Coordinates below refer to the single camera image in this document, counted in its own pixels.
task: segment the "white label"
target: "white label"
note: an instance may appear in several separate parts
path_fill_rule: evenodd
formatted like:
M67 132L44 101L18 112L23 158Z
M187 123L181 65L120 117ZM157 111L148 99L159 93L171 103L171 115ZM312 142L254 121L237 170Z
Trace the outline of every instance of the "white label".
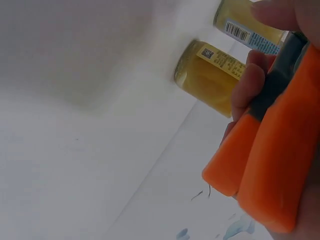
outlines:
M226 33L231 34L233 37L246 44L248 43L251 36L251 32L231 21L226 22L224 30Z

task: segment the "white countertop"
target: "white countertop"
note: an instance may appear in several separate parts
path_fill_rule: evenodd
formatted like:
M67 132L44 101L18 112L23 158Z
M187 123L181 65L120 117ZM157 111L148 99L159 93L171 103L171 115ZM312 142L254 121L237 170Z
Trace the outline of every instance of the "white countertop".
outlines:
M242 49L212 27L218 4L1 4L2 239L105 239L196 102L172 82L185 47Z

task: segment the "orange object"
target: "orange object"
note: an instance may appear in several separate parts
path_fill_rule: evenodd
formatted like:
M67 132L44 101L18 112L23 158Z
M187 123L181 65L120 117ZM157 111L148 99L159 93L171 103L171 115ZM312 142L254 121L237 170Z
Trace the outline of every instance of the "orange object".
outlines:
M237 194L244 211L278 233L295 227L320 135L320 52L311 45L305 53L307 42L300 33L291 35L261 93L202 173L221 193Z
M300 197L320 134L320 52L307 50L291 83L266 112L237 200L271 231L294 229Z
M260 122L245 114L202 172L203 179L222 194L234 196L246 168Z

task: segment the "finger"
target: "finger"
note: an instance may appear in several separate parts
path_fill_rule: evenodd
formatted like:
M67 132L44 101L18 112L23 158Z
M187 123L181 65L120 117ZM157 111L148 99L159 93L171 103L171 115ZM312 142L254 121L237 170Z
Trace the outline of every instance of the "finger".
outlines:
M249 63L231 96L232 116L235 122L244 114L251 100L261 92L264 83L265 71L260 66Z
M262 0L252 4L254 17L276 29L299 31L293 0Z
M270 70L270 68L274 64L274 61L276 60L276 57L277 57L276 55L267 55L266 56L267 65L268 65L268 71Z
M262 0L252 4L254 17L276 29L302 31L320 49L319 0Z
M251 50L246 59L246 64L258 65L260 68L264 70L265 74L267 74L272 64L274 63L276 57L276 55L265 55L260 51Z
M258 50L251 50L246 57L246 65L255 64L262 68L262 70L267 74L268 72L268 60L263 52Z

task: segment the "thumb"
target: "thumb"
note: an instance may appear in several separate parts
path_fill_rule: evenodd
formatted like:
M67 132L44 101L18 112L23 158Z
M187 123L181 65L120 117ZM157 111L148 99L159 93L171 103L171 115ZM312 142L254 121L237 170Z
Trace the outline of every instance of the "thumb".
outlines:
M252 4L255 18L270 27L301 31L320 49L320 0L262 0Z
M292 0L262 0L252 4L252 14L270 27L298 31L299 25Z

